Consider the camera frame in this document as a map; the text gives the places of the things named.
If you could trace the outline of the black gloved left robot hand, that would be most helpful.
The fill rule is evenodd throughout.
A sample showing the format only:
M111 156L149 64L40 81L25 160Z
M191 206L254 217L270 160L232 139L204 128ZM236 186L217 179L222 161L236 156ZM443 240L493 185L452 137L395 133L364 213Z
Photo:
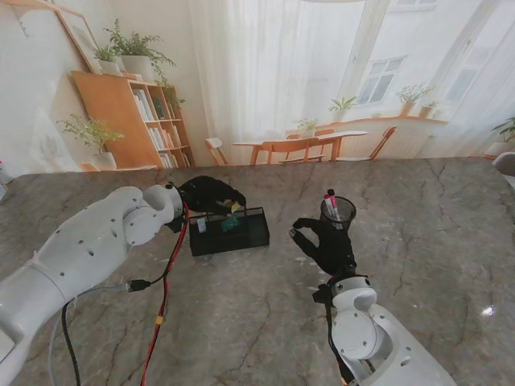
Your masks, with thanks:
M198 213L212 213L219 216L228 216L232 209L225 205L226 201L246 206L246 198L238 190L227 183L207 175L189 179L179 186L182 200L190 211Z

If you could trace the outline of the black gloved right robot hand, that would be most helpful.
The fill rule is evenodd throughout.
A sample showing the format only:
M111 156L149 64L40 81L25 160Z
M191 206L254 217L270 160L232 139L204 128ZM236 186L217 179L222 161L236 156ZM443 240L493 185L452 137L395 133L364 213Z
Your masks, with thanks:
M312 230L319 240L315 246L301 232L301 228ZM332 277L353 277L356 275L356 261L352 243L345 230L321 220L299 218L289 231L292 240L300 249L327 274Z

